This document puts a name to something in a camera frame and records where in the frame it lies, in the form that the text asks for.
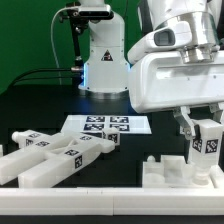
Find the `white block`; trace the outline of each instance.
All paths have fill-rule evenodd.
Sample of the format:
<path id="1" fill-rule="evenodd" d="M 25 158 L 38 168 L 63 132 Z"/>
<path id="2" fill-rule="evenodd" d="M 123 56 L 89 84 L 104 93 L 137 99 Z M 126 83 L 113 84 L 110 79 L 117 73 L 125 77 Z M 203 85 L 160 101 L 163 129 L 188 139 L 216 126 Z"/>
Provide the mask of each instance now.
<path id="1" fill-rule="evenodd" d="M 116 146 L 120 145 L 120 132 L 117 128 L 104 128 L 102 138 L 113 141 Z"/>
<path id="2" fill-rule="evenodd" d="M 185 159 L 182 156 L 161 156 L 161 163 L 164 164 L 164 169 L 182 170 L 185 166 Z"/>
<path id="3" fill-rule="evenodd" d="M 223 125 L 209 119 L 193 122 L 200 126 L 201 138 L 190 141 L 189 161 L 202 169 L 218 165 Z"/>

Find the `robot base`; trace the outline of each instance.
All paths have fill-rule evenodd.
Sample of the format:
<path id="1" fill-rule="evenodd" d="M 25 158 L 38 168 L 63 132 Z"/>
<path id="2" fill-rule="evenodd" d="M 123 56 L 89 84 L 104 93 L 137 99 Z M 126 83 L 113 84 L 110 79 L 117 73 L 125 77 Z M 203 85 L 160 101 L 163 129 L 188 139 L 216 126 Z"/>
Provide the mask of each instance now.
<path id="1" fill-rule="evenodd" d="M 101 93 L 101 92 L 92 92 L 88 90 L 80 89 L 79 93 L 81 96 L 87 96 L 90 98 L 98 99 L 98 100 L 118 100 L 122 98 L 128 98 L 129 97 L 129 91 L 123 91 L 123 92 L 114 92 L 114 93 Z"/>

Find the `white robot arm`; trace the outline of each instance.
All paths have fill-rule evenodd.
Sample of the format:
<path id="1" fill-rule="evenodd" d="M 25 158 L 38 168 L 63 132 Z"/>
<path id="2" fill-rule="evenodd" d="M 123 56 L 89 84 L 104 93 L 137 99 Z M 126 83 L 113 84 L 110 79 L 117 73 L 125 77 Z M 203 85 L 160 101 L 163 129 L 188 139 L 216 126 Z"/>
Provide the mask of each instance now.
<path id="1" fill-rule="evenodd" d="M 75 65 L 84 67 L 79 90 L 98 99 L 128 96 L 130 65 L 124 57 L 124 20 L 104 0 L 80 0 L 68 10 L 75 46 Z M 83 63 L 77 36 L 90 30 L 90 57 Z"/>
<path id="2" fill-rule="evenodd" d="M 206 186 L 218 165 L 223 135 L 224 52 L 216 27 L 221 0 L 146 0 L 152 32 L 129 51 L 132 107 L 138 113 L 173 110 L 190 140 L 193 183 Z M 192 120 L 191 107 L 210 106 L 213 120 Z"/>
<path id="3" fill-rule="evenodd" d="M 214 9 L 220 8 L 221 3 L 219 0 L 214 3 L 147 1 L 154 31 L 128 53 L 129 61 L 134 64 L 129 92 L 137 112 L 224 101 L 224 54 L 218 51 L 212 15 L 217 21 L 220 10 Z M 180 32 L 175 32 L 178 24 Z"/>

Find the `cable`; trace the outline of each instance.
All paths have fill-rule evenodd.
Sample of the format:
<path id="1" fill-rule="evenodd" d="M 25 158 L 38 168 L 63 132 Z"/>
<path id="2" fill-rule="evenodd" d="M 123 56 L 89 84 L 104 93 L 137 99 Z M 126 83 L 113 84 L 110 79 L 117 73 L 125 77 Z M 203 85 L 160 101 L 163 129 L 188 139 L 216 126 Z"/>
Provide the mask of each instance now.
<path id="1" fill-rule="evenodd" d="M 74 76 L 61 76 L 60 79 L 73 79 Z M 11 86 L 14 86 L 18 82 L 23 82 L 23 81 L 30 81 L 30 80 L 46 80 L 46 79 L 58 79 L 58 76 L 52 76 L 52 77 L 41 77 L 41 78 L 27 78 L 27 79 L 19 79 L 16 80 L 11 84 Z"/>
<path id="2" fill-rule="evenodd" d="M 16 82 L 18 82 L 23 77 L 26 77 L 26 76 L 34 74 L 34 73 L 42 73 L 42 72 L 70 72 L 70 71 L 71 71 L 70 68 L 40 68 L 40 69 L 30 70 L 30 71 L 24 72 L 21 75 L 17 76 L 11 82 L 11 84 L 8 86 L 8 88 L 12 87 Z"/>
<path id="3" fill-rule="evenodd" d="M 123 15 L 123 19 L 124 20 L 125 20 L 125 18 L 127 16 L 127 12 L 128 12 L 128 0 L 126 0 L 125 11 L 124 11 L 124 15 Z"/>
<path id="4" fill-rule="evenodd" d="M 73 10 L 73 9 L 75 9 L 75 7 L 66 7 L 66 8 L 62 8 L 62 9 L 58 10 L 55 13 L 55 15 L 54 15 L 54 17 L 51 21 L 51 46 L 52 46 L 52 50 L 53 50 L 53 54 L 54 54 L 54 60 L 55 60 L 57 68 L 60 68 L 60 64 L 59 64 L 59 60 L 58 60 L 58 56 L 57 56 L 57 52 L 56 52 L 56 48 L 55 48 L 55 43 L 54 43 L 54 24 L 55 24 L 57 16 L 61 12 L 64 12 L 64 11 L 67 11 L 67 10 Z"/>

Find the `white cylinder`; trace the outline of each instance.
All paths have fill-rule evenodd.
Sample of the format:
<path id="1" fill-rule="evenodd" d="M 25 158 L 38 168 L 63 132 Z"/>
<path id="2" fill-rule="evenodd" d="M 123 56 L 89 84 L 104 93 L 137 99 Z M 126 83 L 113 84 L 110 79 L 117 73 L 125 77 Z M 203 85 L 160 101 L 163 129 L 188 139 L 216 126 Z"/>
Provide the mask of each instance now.
<path id="1" fill-rule="evenodd" d="M 80 0 L 81 5 L 96 6 L 104 5 L 104 0 Z"/>
<path id="2" fill-rule="evenodd" d="M 12 134 L 12 140 L 16 143 L 18 143 L 18 138 L 19 138 L 19 132 L 16 131 Z"/>

